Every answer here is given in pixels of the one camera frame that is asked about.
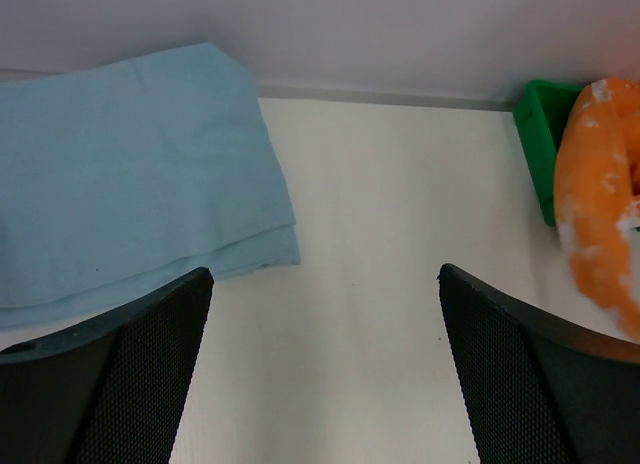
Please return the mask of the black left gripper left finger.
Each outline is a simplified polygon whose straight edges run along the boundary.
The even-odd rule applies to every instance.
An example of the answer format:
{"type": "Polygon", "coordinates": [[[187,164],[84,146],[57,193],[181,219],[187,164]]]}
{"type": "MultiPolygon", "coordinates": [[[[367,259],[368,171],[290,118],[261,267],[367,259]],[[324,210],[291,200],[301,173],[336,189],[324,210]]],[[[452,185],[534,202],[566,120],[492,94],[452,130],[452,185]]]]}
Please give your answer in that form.
{"type": "Polygon", "coordinates": [[[2,350],[2,462],[168,462],[213,285],[209,270],[197,268],[2,350]]]}

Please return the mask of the orange tie-dye trousers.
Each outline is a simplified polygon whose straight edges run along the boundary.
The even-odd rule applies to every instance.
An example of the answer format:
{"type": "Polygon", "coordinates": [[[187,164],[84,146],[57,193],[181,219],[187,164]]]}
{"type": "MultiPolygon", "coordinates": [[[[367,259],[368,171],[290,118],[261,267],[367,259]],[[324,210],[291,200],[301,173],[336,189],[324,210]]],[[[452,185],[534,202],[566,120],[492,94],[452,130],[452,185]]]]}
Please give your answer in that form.
{"type": "Polygon", "coordinates": [[[639,226],[639,85],[606,78],[579,94],[554,170],[554,214],[577,289],[639,338],[631,234],[639,226]]]}

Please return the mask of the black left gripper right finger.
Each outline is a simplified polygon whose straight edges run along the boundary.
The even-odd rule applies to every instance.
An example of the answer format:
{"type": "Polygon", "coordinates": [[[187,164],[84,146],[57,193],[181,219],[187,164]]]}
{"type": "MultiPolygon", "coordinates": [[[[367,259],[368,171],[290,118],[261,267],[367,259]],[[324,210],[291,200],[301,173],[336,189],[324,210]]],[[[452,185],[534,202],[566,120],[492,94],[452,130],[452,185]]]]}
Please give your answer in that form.
{"type": "Polygon", "coordinates": [[[638,345],[522,302],[452,264],[438,282],[481,462],[638,462],[638,345]]]}

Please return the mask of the light blue folded trousers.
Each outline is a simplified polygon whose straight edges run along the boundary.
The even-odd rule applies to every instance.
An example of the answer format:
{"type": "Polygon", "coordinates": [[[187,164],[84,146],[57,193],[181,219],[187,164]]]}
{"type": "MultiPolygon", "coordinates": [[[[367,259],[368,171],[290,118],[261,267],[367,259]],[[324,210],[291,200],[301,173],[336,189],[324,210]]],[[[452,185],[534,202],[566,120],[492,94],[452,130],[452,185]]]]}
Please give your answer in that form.
{"type": "Polygon", "coordinates": [[[295,224],[252,76],[210,43],[1,86],[4,329],[296,265],[295,224]]]}

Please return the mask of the green plastic tray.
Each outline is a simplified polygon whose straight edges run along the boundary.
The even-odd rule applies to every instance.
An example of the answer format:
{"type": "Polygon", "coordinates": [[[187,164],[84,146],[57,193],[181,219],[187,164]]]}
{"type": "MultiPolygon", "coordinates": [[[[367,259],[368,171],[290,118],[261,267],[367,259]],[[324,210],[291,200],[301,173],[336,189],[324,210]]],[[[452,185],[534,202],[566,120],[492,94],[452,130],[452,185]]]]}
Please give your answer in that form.
{"type": "Polygon", "coordinates": [[[610,199],[622,225],[639,228],[639,84],[620,78],[584,87],[534,80],[513,116],[546,224],[570,208],[610,199]]]}

